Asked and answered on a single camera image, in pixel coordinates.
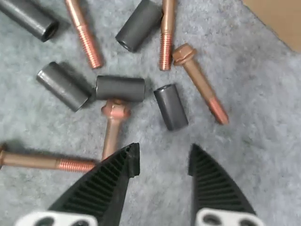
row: bolt head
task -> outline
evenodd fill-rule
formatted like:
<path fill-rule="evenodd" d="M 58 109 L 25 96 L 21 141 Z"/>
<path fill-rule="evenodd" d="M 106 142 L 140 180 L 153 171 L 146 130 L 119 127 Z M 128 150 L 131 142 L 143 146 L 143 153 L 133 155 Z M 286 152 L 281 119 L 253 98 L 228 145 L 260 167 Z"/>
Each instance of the bolt head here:
<path fill-rule="evenodd" d="M 173 58 L 174 58 L 174 65 L 182 65 L 186 61 L 193 58 L 193 56 L 197 53 L 197 50 L 194 49 L 189 44 L 185 43 L 174 50 Z"/>
<path fill-rule="evenodd" d="M 108 118 L 125 120 L 131 115 L 131 111 L 125 102 L 120 100 L 108 100 L 102 107 L 102 113 Z"/>

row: cardboard box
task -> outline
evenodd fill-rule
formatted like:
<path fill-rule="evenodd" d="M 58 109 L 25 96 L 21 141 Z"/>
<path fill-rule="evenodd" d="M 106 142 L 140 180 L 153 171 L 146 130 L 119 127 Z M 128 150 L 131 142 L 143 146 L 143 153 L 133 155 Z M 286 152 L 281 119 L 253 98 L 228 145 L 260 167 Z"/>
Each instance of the cardboard box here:
<path fill-rule="evenodd" d="M 301 53 L 301 0 L 243 0 L 280 40 Z"/>

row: cylindrical spacer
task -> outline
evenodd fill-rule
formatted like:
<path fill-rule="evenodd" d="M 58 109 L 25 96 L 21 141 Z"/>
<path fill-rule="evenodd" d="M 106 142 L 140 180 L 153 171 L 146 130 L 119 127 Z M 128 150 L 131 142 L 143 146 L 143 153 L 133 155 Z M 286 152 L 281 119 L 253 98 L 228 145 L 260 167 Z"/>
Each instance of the cylindrical spacer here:
<path fill-rule="evenodd" d="M 0 0 L 0 11 L 42 42 L 57 31 L 59 22 L 31 0 Z"/>
<path fill-rule="evenodd" d="M 175 84 L 163 86 L 155 90 L 154 94 L 168 130 L 181 129 L 188 125 Z"/>
<path fill-rule="evenodd" d="M 98 100 L 120 99 L 126 102 L 142 102 L 145 81 L 142 78 L 98 76 L 95 90 Z"/>
<path fill-rule="evenodd" d="M 38 74 L 37 80 L 74 112 L 88 100 L 90 94 L 60 65 L 51 62 Z"/>
<path fill-rule="evenodd" d="M 116 40 L 128 51 L 136 52 L 152 29 L 159 25 L 162 7 L 151 0 L 142 0 L 122 29 Z"/>

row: copper-coated bolt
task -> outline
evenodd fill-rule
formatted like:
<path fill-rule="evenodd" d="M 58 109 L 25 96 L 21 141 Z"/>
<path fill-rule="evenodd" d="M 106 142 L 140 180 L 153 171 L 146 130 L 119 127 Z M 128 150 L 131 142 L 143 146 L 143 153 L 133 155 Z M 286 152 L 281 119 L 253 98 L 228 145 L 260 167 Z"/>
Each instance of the copper-coated bolt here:
<path fill-rule="evenodd" d="M 103 63 L 100 54 L 97 51 L 93 36 L 83 16 L 79 0 L 65 0 L 65 2 L 91 68 L 95 69 L 101 67 Z"/>
<path fill-rule="evenodd" d="M 64 170 L 71 172 L 88 172 L 95 166 L 95 162 L 69 160 L 42 155 L 10 153 L 6 151 L 5 145 L 1 145 L 0 167 L 3 165 L 50 170 Z"/>
<path fill-rule="evenodd" d="M 173 52 L 174 65 L 182 65 L 187 74 L 192 79 L 194 85 L 205 99 L 209 109 L 220 124 L 228 124 L 229 118 L 220 101 L 216 97 L 214 90 L 211 88 L 208 80 L 203 75 L 202 70 L 193 56 L 197 50 L 189 44 L 181 45 Z"/>
<path fill-rule="evenodd" d="M 104 160 L 116 152 L 121 123 L 130 116 L 131 112 L 128 106 L 119 100 L 108 100 L 106 105 L 102 107 L 102 112 L 108 117 L 103 144 L 102 160 Z"/>
<path fill-rule="evenodd" d="M 161 48 L 159 67 L 162 71 L 171 69 L 172 46 L 175 22 L 176 0 L 163 0 L 163 18 L 161 22 Z"/>

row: gray carpet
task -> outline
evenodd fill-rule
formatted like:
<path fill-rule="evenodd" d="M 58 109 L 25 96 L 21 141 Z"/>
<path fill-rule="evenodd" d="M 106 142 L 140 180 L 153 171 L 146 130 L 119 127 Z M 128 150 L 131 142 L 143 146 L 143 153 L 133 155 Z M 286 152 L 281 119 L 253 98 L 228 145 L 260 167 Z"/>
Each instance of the gray carpet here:
<path fill-rule="evenodd" d="M 140 0 L 85 0 L 89 22 L 105 57 L 90 70 L 62 0 L 39 0 L 62 21 L 46 43 L 0 14 L 0 139 L 18 152 L 87 158 L 101 154 L 106 118 L 95 102 L 73 113 L 35 80 L 51 61 L 69 65 L 93 86 L 98 74 L 147 80 L 147 97 L 133 106 L 120 146 L 141 145 L 141 174 L 130 181 L 122 226 L 189 225 L 190 145 L 201 145 L 233 177 L 269 226 L 300 225 L 301 56 L 279 41 L 240 0 L 179 0 L 175 46 L 184 42 L 230 117 L 215 123 L 186 72 L 158 69 L 159 31 L 132 54 L 115 35 Z M 152 90 L 176 82 L 189 126 L 165 128 Z M 32 210 L 45 210 L 82 176 L 51 170 L 3 167 L 0 225 L 10 226 Z"/>

